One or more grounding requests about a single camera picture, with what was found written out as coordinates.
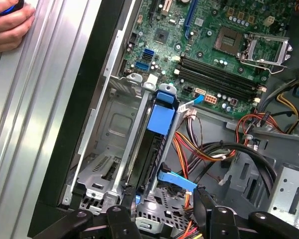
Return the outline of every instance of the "red wire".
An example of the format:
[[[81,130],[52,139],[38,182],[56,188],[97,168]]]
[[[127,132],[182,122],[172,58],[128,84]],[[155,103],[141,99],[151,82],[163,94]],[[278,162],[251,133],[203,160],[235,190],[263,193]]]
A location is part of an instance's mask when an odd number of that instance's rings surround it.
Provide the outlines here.
[[[197,227],[193,228],[193,229],[190,230],[187,234],[185,234],[184,237],[187,237],[187,236],[193,234],[196,230],[197,230]]]

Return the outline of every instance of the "pcie slot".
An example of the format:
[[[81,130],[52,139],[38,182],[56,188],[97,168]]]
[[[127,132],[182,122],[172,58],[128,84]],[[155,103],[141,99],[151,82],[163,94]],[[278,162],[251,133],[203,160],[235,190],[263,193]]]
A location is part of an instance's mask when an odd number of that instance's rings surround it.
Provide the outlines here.
[[[191,23],[191,20],[193,18],[194,11],[196,9],[197,3],[198,3],[198,0],[192,0],[191,4],[190,4],[190,7],[189,7],[189,10],[188,10],[188,13],[187,13],[187,17],[186,17],[186,20],[185,20],[185,23],[184,23],[186,39],[188,39],[188,36],[189,36],[189,27],[190,27],[190,23]]]
[[[230,82],[231,84],[237,84],[237,86],[239,86],[241,88],[242,87],[244,87],[244,88],[257,88],[258,87],[258,84],[255,82],[246,80],[243,77],[234,75],[232,73],[229,73],[229,72],[226,72],[219,68],[196,61],[194,59],[190,59],[187,56],[182,57],[181,65],[183,67],[197,71],[204,75],[218,78],[221,81],[227,81],[227,82]]]
[[[224,82],[215,81],[214,79],[202,75],[200,73],[181,68],[179,72],[179,77],[185,81],[189,81],[198,85],[207,86],[210,89],[213,89],[222,94],[226,94],[229,97],[234,97],[236,99],[249,101],[256,96],[255,92],[245,91],[237,88],[233,88]]]

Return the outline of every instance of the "blue plastic tab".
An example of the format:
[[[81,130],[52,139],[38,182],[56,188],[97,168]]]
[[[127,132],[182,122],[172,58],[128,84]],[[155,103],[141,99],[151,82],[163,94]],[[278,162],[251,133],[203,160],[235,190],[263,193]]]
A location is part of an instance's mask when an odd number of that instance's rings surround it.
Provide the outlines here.
[[[194,192],[194,188],[197,187],[197,184],[187,180],[186,178],[179,176],[174,172],[164,173],[161,171],[159,172],[157,179],[163,182],[173,183],[192,193]]]
[[[194,105],[201,103],[204,100],[203,95],[199,95],[195,100],[194,100]]]
[[[167,135],[174,113],[175,110],[154,105],[147,129],[156,133]]]
[[[139,204],[140,201],[141,201],[141,197],[139,195],[136,195],[136,198],[135,198],[136,205]]]
[[[164,102],[167,102],[170,104],[173,104],[173,102],[174,102],[174,96],[172,96],[171,94],[162,92],[162,91],[158,92],[156,99],[159,99],[161,101],[164,101]]]

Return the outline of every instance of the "wire bundle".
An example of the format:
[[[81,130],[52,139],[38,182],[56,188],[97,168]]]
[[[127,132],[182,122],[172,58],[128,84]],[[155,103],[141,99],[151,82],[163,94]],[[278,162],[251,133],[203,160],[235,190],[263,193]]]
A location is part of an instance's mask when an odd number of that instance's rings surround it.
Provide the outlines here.
[[[287,106],[288,108],[290,108],[293,112],[294,112],[294,114],[296,115],[296,117],[297,117],[297,120],[293,123],[293,125],[291,125],[288,129],[287,129],[287,131],[286,131],[286,134],[291,134],[292,132],[293,132],[293,130],[297,127],[297,125],[298,125],[298,123],[299,123],[299,110],[290,102],[290,101],[288,101],[285,97],[284,97],[284,94],[283,93],[281,93],[281,94],[279,94],[277,97],[276,97],[276,100],[279,102],[279,103],[281,103],[281,104],[283,104],[283,105],[285,105],[285,106]]]

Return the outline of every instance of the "yellow wire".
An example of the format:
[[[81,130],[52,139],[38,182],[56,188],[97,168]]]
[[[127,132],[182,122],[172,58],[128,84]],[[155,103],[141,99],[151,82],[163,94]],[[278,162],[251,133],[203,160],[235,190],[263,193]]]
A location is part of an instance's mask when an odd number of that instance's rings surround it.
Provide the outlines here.
[[[193,239],[199,239],[202,236],[203,236],[203,234],[201,233],[201,234],[198,234],[197,236],[195,236]]]
[[[195,151],[197,153],[199,153],[200,155],[206,157],[208,160],[211,160],[211,161],[221,161],[221,160],[223,160],[223,159],[216,159],[216,158],[209,157],[207,154],[204,154],[203,152],[201,152],[199,150],[199,148],[197,148],[194,144],[192,144],[192,142],[190,142],[184,134],[182,134],[178,131],[176,133],[179,134],[193,149],[195,149]]]
[[[297,111],[296,107],[295,107],[290,101],[288,101],[286,98],[284,98],[283,93],[277,96],[277,101],[280,102],[280,103],[282,103],[283,105],[287,106],[288,108],[290,108],[290,109],[295,113],[295,115],[296,115],[297,118],[298,118],[298,119],[296,120],[296,122],[294,122],[294,124],[287,130],[286,133],[289,134],[289,133],[291,133],[291,129],[292,129],[293,127],[295,127],[296,124],[297,124],[298,121],[299,121],[299,114],[298,114],[298,111]]]

